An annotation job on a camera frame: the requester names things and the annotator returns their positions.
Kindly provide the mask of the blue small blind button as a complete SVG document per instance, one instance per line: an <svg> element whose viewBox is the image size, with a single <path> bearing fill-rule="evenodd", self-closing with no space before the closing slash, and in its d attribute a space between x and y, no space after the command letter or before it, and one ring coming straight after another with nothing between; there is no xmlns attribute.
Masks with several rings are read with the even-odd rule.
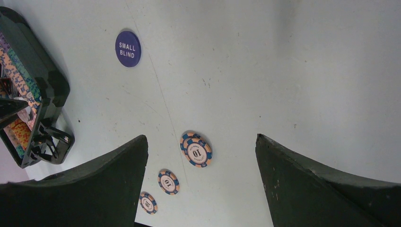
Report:
<svg viewBox="0 0 401 227"><path fill-rule="evenodd" d="M132 31L121 31L116 37L115 52L123 66L135 67L142 54L139 38Z"/></svg>

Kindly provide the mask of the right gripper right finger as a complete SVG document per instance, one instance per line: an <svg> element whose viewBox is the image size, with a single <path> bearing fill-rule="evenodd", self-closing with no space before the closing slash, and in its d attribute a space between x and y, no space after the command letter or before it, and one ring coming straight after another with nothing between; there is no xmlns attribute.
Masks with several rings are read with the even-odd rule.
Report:
<svg viewBox="0 0 401 227"><path fill-rule="evenodd" d="M259 134L255 147L276 227L398 227L401 186L343 172Z"/></svg>

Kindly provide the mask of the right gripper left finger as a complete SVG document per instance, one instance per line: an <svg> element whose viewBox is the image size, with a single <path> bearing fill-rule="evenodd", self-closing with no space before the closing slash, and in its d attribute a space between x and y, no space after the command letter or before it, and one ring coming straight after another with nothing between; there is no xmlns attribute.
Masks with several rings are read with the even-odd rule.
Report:
<svg viewBox="0 0 401 227"><path fill-rule="evenodd" d="M137 227L148 141L113 151L42 180L0 186L3 227Z"/></svg>

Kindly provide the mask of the black poker set case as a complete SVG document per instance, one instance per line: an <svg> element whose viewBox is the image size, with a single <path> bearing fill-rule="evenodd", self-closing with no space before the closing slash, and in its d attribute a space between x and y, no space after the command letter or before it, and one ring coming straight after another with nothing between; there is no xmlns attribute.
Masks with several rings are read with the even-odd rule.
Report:
<svg viewBox="0 0 401 227"><path fill-rule="evenodd" d="M62 164L75 141L55 127L69 84L26 20L4 6L0 8L0 70L0 97L27 103L0 130L16 164L20 168L40 161Z"/></svg>

